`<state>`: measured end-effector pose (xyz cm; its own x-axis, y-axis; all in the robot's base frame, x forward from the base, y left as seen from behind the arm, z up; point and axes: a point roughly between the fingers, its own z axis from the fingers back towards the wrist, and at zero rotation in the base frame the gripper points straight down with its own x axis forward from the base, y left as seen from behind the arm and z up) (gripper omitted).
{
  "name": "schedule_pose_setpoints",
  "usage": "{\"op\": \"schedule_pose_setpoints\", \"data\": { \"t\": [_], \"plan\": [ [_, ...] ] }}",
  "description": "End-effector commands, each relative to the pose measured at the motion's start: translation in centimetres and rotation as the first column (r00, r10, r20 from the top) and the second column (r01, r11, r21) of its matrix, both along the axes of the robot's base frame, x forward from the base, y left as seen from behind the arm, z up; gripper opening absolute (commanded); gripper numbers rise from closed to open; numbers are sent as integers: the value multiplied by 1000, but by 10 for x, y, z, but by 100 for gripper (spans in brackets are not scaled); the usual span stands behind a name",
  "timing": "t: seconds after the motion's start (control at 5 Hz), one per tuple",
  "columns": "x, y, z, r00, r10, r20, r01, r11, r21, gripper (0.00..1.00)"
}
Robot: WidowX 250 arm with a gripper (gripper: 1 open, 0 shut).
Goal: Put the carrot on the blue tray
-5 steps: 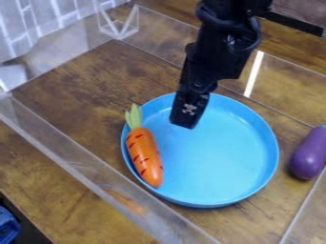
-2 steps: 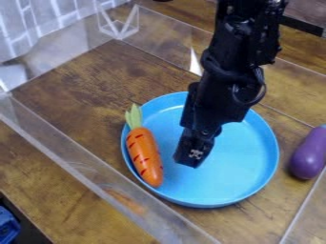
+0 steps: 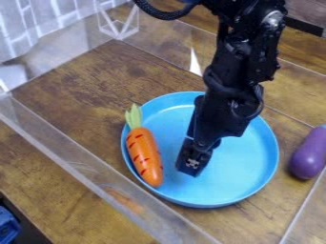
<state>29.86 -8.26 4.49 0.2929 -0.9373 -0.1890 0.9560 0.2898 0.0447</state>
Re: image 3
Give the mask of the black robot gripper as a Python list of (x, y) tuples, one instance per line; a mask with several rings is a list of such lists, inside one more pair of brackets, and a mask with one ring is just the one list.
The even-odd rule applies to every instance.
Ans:
[(241, 137), (264, 109), (264, 87), (260, 84), (224, 84), (212, 68), (204, 73), (206, 92), (196, 99), (188, 136), (177, 157), (177, 170), (194, 177), (205, 170), (222, 138)]

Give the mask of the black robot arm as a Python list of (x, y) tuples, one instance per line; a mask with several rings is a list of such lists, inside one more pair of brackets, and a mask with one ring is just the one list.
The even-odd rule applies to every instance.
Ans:
[(197, 0), (220, 17), (212, 64), (204, 72), (206, 92), (177, 158), (177, 169), (202, 173), (222, 139), (240, 137), (264, 109), (264, 81), (281, 68), (278, 44), (286, 27), (286, 0)]

